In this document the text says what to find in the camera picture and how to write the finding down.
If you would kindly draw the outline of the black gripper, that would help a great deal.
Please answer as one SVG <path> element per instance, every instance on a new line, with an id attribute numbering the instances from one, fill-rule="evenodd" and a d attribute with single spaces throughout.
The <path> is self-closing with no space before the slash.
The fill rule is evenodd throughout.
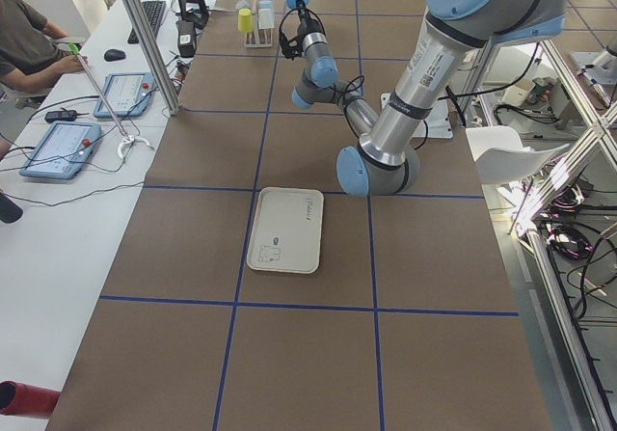
<path id="1" fill-rule="evenodd" d="M 296 11 L 300 20 L 295 38 L 296 47 L 309 48 L 316 44 L 327 45 L 328 42 L 321 19 L 308 8 L 303 0 L 296 1 Z"/>

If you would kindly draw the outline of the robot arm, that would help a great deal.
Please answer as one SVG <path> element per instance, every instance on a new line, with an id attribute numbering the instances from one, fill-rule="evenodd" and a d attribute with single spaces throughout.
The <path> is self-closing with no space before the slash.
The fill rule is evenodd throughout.
<path id="1" fill-rule="evenodd" d="M 358 136 L 336 160 L 336 175 L 351 196 L 389 195 L 407 190 L 419 174 L 410 141 L 431 113 L 465 55 L 487 41 L 530 43 L 558 35 L 566 0 L 426 0 L 416 51 L 389 95 L 375 112 L 351 83 L 338 78 L 325 35 L 301 41 L 308 64 L 292 99 L 301 108 L 331 103 Z"/>

